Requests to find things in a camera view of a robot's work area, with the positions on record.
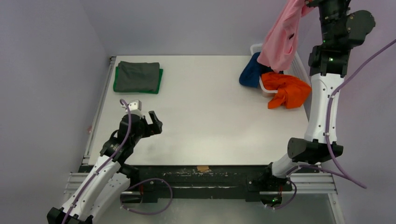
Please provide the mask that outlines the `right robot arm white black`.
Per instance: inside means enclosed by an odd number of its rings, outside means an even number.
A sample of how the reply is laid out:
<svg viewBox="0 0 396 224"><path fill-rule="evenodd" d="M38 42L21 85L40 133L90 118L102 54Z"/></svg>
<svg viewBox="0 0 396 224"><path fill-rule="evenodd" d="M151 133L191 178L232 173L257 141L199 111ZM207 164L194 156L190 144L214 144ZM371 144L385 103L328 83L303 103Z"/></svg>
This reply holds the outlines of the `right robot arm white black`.
<svg viewBox="0 0 396 224"><path fill-rule="evenodd" d="M264 40L258 63L274 71L288 69L297 50L299 22L313 8L318 9L322 43L309 56L312 99L308 127L302 139L289 140L287 154L260 177L266 189L286 183L299 168L314 168L343 152L335 127L339 91L346 84L351 50L362 45L375 27L369 11L352 13L349 4L347 0L289 0Z"/></svg>

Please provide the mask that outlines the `pink t shirt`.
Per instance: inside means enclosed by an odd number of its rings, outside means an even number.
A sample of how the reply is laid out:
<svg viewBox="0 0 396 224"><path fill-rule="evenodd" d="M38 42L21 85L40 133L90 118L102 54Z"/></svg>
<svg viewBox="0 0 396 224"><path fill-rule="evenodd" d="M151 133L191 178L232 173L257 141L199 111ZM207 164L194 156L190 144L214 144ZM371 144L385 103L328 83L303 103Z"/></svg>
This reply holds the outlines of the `pink t shirt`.
<svg viewBox="0 0 396 224"><path fill-rule="evenodd" d="M313 10L304 0L288 0L262 44L257 62L279 72L289 69L298 45L299 23Z"/></svg>

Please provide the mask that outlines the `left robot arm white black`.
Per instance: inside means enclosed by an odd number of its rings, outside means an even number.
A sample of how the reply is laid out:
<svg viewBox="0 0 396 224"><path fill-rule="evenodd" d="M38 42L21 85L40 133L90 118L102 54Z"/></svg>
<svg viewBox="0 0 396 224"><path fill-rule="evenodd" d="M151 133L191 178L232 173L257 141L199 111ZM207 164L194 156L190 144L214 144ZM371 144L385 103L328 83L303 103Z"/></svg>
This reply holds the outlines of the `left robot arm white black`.
<svg viewBox="0 0 396 224"><path fill-rule="evenodd" d="M47 214L50 224L93 224L122 191L139 186L139 170L125 163L140 139L162 132L162 122L149 111L152 123L134 111L126 114L100 151L97 162L79 188L62 205Z"/></svg>

